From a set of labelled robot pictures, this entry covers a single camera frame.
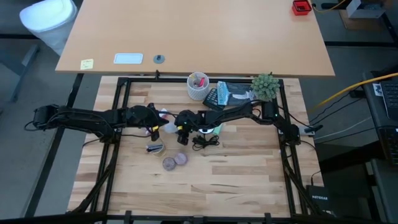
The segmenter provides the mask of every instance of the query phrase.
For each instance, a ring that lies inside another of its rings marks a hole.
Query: yellow sticky note
[[[94,66],[94,59],[82,60],[80,63],[80,70],[92,69]]]

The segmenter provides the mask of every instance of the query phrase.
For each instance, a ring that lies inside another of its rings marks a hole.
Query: white card
[[[383,96],[383,92],[381,91],[381,86],[378,83],[373,83],[373,90],[376,96]]]
[[[144,55],[139,53],[120,53],[114,55],[113,63],[122,65],[139,65],[142,63],[143,58]]]

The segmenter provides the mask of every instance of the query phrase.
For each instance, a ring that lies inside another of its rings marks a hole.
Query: green object
[[[276,98],[279,90],[279,80],[270,74],[262,73],[252,81],[251,88],[259,100],[271,101]]]
[[[215,127],[214,130],[213,130],[213,134],[219,135],[220,132],[221,132],[221,127],[222,127],[222,125],[223,125],[223,124],[220,124],[219,126]]]

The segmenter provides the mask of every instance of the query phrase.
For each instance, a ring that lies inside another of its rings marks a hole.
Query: wire
[[[321,116],[322,114],[324,114],[324,113],[326,112],[327,109],[331,108],[333,105],[335,105],[336,103],[340,102],[342,99],[344,99],[344,98],[345,98],[346,96],[348,96],[348,95],[349,95],[349,93],[345,94],[345,95],[342,96],[338,101],[333,102],[330,106],[328,106],[327,108],[325,108],[321,113],[318,113],[318,115],[317,115],[315,118],[313,118],[313,119],[310,121],[310,123],[311,123],[312,121],[314,121],[315,119],[317,119],[317,118],[318,118],[319,116]]]
[[[325,136],[322,136],[322,137],[319,137],[319,138],[315,138],[314,140],[318,140],[318,139],[322,139],[322,138],[326,138],[326,137],[329,137],[329,136],[334,136],[334,135],[336,135],[336,134],[343,133],[343,132],[345,132],[345,131],[350,130],[351,128],[354,128],[354,127],[357,126],[357,125],[362,124],[363,122],[365,122],[365,121],[367,121],[367,120],[369,120],[369,119],[371,119],[371,118],[372,118],[372,117],[370,116],[370,117],[365,118],[365,119],[363,119],[362,121],[360,121],[360,122],[358,122],[358,123],[352,125],[352,126],[349,127],[349,128],[346,128],[346,129],[344,129],[344,130],[342,130],[342,131],[338,131],[338,132],[335,132],[335,133],[327,134],[327,135],[325,135]]]
[[[320,106],[323,106],[325,103],[331,101],[332,99],[336,98],[337,96],[340,96],[342,93],[344,93],[346,91],[349,91],[349,90],[351,90],[353,88],[356,88],[356,87],[358,87],[360,85],[364,85],[364,84],[367,84],[367,83],[375,82],[375,81],[378,81],[378,80],[383,80],[383,79],[386,79],[386,78],[391,78],[391,77],[394,77],[394,76],[398,76],[398,73],[392,73],[392,74],[384,75],[384,76],[377,77],[377,78],[371,78],[369,80],[365,80],[365,81],[356,83],[354,85],[350,85],[349,87],[345,88],[344,90],[339,91],[338,93],[334,94],[333,96],[331,96],[331,97],[323,100],[321,103],[317,104],[314,108],[312,108],[309,111],[309,113],[313,112],[315,109],[319,108]]]
[[[292,114],[290,114],[289,112],[288,112],[288,114],[295,120],[295,121],[297,121],[297,122],[299,122],[300,124],[302,124],[302,125],[304,125],[304,126],[306,126],[306,127],[308,127],[308,128],[312,128],[311,126],[309,126],[309,125],[307,125],[307,124],[304,124],[303,122],[301,122],[301,121],[299,121],[297,118],[295,118]]]
[[[206,134],[203,134],[203,137],[197,135],[192,139],[193,146],[192,149],[194,151],[199,151],[200,149],[204,149],[207,146],[218,146],[220,142],[218,141],[219,136],[213,136],[208,141],[206,140]]]
[[[138,135],[135,135],[135,134],[122,134],[122,136],[132,136],[132,137],[139,137],[139,138],[148,138],[148,137],[151,137],[153,134],[154,134],[154,133],[149,134],[149,135],[147,135],[147,136],[138,136]]]
[[[95,142],[95,141],[98,141],[98,140],[100,140],[101,138],[98,138],[98,139],[94,139],[94,140],[91,140],[91,141],[88,141],[88,142],[85,142],[84,144],[83,144],[83,147],[85,147],[87,144],[89,144],[89,143],[92,143],[92,142]]]
[[[259,114],[257,115],[257,117],[260,117],[260,115],[261,115],[261,110],[259,110],[259,109],[257,109],[257,108],[254,108],[253,110],[258,111]]]
[[[393,125],[384,125],[384,126],[378,126],[378,127],[368,128],[368,129],[365,129],[365,130],[362,130],[362,131],[358,131],[358,132],[353,133],[353,134],[347,134],[347,135],[342,136],[342,137],[334,138],[334,139],[327,140],[327,141],[323,141],[323,142],[318,142],[317,144],[322,144],[322,143],[334,141],[334,140],[337,140],[337,139],[341,139],[341,138],[345,138],[345,137],[350,137],[350,136],[353,136],[353,135],[355,135],[355,134],[363,133],[363,132],[365,132],[365,131],[369,131],[369,130],[376,129],[376,128],[386,128],[386,127],[394,127],[394,128],[395,128],[396,126],[393,126]]]
[[[354,103],[356,103],[356,102],[358,102],[359,100],[362,100],[362,99],[363,99],[363,98],[357,99],[357,100],[355,100],[355,101],[352,101],[351,103],[348,103],[348,104],[346,104],[346,105],[342,106],[341,108],[337,109],[337,110],[336,110],[336,111],[334,111],[334,112],[331,112],[330,114],[326,115],[325,117],[323,117],[323,118],[322,118],[322,119],[320,119],[319,121],[317,121],[317,122],[313,123],[312,125],[316,125],[316,124],[318,124],[319,122],[323,121],[323,120],[324,120],[324,119],[326,119],[327,117],[329,117],[329,116],[331,116],[331,115],[333,115],[333,114],[337,113],[338,111],[340,111],[340,110],[342,110],[342,109],[346,108],[347,106],[349,106],[349,105],[352,105],[352,104],[354,104]]]
[[[313,147],[314,150],[317,150],[313,144],[311,144],[311,143],[309,143],[309,142],[307,142],[307,141],[304,141],[304,140],[301,140],[301,142],[307,143],[307,144],[309,144],[311,147]]]
[[[339,4],[337,4],[337,5],[333,6],[333,7],[331,7],[330,9],[324,10],[324,11],[318,10],[318,9],[315,7],[315,4],[312,4],[312,8],[313,8],[313,10],[315,10],[315,11],[317,11],[317,12],[319,12],[319,13],[324,13],[324,12],[328,12],[328,11],[330,11],[330,10],[336,9],[336,8],[339,7],[341,4],[343,4],[345,1],[346,1],[346,0],[342,0]]]
[[[169,114],[169,115],[173,116],[174,118],[177,118],[177,116],[178,116],[178,114],[173,114],[173,113],[170,113],[170,112],[168,112],[168,111],[160,111],[159,113],[162,113],[162,114]]]
[[[29,129],[29,128],[27,128],[28,125],[30,125],[30,124],[32,124],[32,123],[33,123],[33,121],[28,122],[27,124],[25,124],[24,130],[25,130],[25,131],[39,131],[40,129],[38,129],[38,128],[36,128],[36,129]]]
[[[318,171],[318,172],[315,172],[314,174],[312,174],[311,175],[311,186],[313,186],[313,176],[315,175],[315,174],[319,174],[321,171]]]

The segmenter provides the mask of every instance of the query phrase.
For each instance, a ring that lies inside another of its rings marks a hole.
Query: potted plant
[[[251,85],[257,99],[264,101],[271,101],[276,98],[279,87],[279,81],[272,76],[272,72],[270,74],[260,74],[253,79]]]

